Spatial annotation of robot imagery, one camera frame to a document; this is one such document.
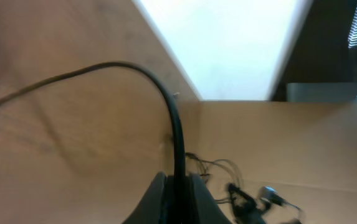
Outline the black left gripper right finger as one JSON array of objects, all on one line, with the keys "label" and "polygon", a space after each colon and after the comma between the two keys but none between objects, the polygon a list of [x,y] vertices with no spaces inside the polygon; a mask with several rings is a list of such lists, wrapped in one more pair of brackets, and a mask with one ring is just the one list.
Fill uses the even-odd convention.
[{"label": "black left gripper right finger", "polygon": [[200,224],[231,224],[215,202],[205,183],[198,174],[189,174],[191,199],[194,202],[192,211],[196,215],[195,223]]}]

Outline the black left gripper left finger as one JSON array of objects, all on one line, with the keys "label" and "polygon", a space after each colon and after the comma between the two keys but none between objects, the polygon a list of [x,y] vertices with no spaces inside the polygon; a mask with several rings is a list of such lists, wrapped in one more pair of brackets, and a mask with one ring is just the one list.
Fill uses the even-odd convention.
[{"label": "black left gripper left finger", "polygon": [[151,181],[144,196],[123,224],[157,224],[161,218],[166,174],[159,172]]}]

